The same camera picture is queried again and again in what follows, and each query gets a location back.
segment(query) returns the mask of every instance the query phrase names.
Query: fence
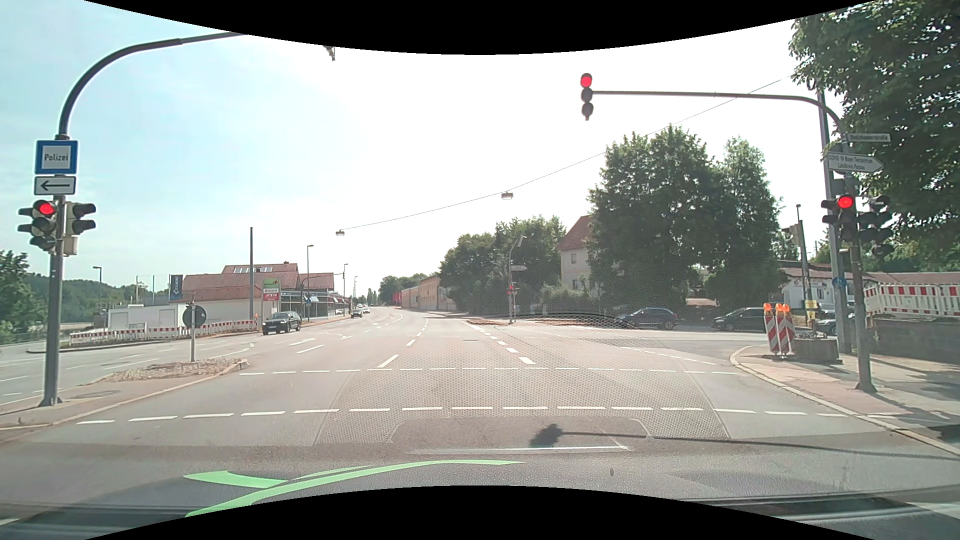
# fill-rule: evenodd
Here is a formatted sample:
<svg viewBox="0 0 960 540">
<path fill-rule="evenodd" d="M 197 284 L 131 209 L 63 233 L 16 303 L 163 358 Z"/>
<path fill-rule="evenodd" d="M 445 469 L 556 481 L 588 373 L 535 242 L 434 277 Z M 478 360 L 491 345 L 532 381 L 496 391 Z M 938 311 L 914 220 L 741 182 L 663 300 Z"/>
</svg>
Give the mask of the fence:
<svg viewBox="0 0 960 540">
<path fill-rule="evenodd" d="M 228 333 L 232 331 L 257 330 L 256 321 L 226 321 L 210 323 L 197 328 L 197 336 Z M 152 339 L 184 339 L 190 337 L 187 327 L 146 328 L 133 330 L 75 331 L 70 334 L 71 347 L 83 347 L 125 341 L 149 341 Z"/>
</svg>

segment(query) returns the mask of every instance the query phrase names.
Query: parked car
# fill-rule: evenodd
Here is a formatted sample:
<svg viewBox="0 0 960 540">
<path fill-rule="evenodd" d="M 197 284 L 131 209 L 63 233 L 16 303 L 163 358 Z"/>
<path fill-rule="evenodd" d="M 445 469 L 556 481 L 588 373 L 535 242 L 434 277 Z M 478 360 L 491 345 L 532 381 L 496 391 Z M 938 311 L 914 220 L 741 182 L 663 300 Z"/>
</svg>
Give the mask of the parked car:
<svg viewBox="0 0 960 540">
<path fill-rule="evenodd" d="M 618 315 L 616 322 L 623 328 L 673 330 L 680 324 L 680 319 L 676 313 L 666 307 L 645 307 L 633 313 Z"/>
<path fill-rule="evenodd" d="M 722 317 L 713 319 L 712 326 L 719 331 L 756 330 L 766 331 L 763 324 L 763 307 L 741 307 Z"/>
<path fill-rule="evenodd" d="M 300 316 L 294 311 L 279 311 L 263 321 L 263 335 L 272 331 L 280 333 L 291 330 L 300 331 Z"/>
</svg>

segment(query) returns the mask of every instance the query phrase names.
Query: red roof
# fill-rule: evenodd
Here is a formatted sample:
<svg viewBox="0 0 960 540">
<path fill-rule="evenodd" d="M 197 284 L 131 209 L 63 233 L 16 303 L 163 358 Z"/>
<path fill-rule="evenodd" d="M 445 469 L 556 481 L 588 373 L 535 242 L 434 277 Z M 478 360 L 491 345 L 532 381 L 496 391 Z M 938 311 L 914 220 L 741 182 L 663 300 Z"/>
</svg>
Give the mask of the red roof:
<svg viewBox="0 0 960 540">
<path fill-rule="evenodd" d="M 559 251 L 581 250 L 586 246 L 584 242 L 590 238 L 590 225 L 593 218 L 588 215 L 580 216 L 573 227 L 566 233 L 564 239 L 557 244 Z"/>
</svg>

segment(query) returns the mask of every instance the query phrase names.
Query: white house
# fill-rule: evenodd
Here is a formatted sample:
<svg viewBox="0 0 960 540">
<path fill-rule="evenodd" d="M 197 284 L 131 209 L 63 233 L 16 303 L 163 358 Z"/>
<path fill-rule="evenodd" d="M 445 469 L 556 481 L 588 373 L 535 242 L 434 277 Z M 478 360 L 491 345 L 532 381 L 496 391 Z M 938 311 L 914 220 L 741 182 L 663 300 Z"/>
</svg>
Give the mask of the white house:
<svg viewBox="0 0 960 540">
<path fill-rule="evenodd" d="M 590 239 L 590 225 L 593 218 L 588 215 L 580 216 L 573 227 L 566 233 L 564 239 L 557 244 L 560 252 L 560 279 L 565 288 L 583 290 L 584 280 L 590 286 L 590 264 L 586 242 Z M 594 285 L 590 296 L 596 296 L 598 288 Z"/>
</svg>

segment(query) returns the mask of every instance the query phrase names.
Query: blue sky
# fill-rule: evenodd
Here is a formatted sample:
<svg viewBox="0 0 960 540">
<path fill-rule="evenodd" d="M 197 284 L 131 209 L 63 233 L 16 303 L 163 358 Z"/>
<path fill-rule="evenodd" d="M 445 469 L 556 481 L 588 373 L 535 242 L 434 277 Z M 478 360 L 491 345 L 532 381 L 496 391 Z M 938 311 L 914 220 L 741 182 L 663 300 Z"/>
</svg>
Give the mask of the blue sky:
<svg viewBox="0 0 960 540">
<path fill-rule="evenodd" d="M 56 27 L 51 20 L 68 21 Z M 0 249 L 47 257 L 16 231 L 32 194 L 38 139 L 52 138 L 70 87 L 106 54 L 144 41 L 218 32 L 79 2 L 0 7 Z M 597 96 L 580 114 L 579 76 L 595 89 L 751 91 L 787 77 L 790 21 L 621 49 L 524 56 L 442 56 L 337 49 L 234 37 L 138 53 L 101 72 L 78 100 L 78 194 L 97 229 L 65 262 L 67 279 L 148 284 L 218 273 L 248 258 L 339 272 L 357 292 L 389 274 L 429 273 L 462 233 L 498 220 L 587 213 L 602 158 L 515 191 L 384 225 L 338 229 L 497 193 L 709 109 L 708 98 Z M 768 93 L 812 92 L 785 79 Z M 835 99 L 829 104 L 839 111 Z M 738 100 L 681 125 L 708 151 L 740 135 L 766 155 L 771 188 L 802 204 L 808 249 L 822 237 L 824 194 L 816 110 Z"/>
</svg>

